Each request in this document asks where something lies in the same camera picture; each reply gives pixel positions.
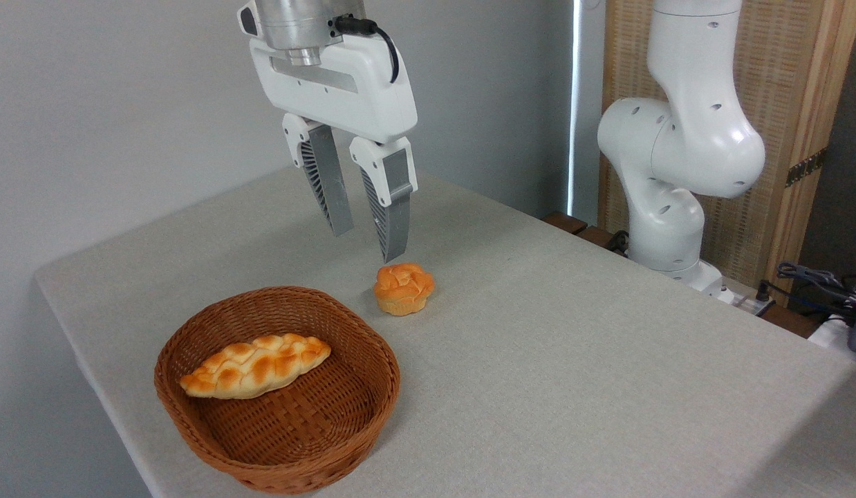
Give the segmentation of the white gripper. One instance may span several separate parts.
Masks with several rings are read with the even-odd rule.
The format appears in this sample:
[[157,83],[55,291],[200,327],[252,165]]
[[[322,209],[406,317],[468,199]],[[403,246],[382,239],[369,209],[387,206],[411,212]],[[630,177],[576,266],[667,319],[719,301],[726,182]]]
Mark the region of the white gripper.
[[408,243],[410,195],[418,190],[403,138],[418,123],[404,64],[390,82],[390,54],[380,37],[345,37],[323,49],[317,66],[292,65],[259,39],[249,48],[265,95],[288,111],[283,135],[293,163],[304,170],[333,235],[353,229],[353,219],[328,125],[356,135],[350,154],[360,167],[383,260],[400,257]]

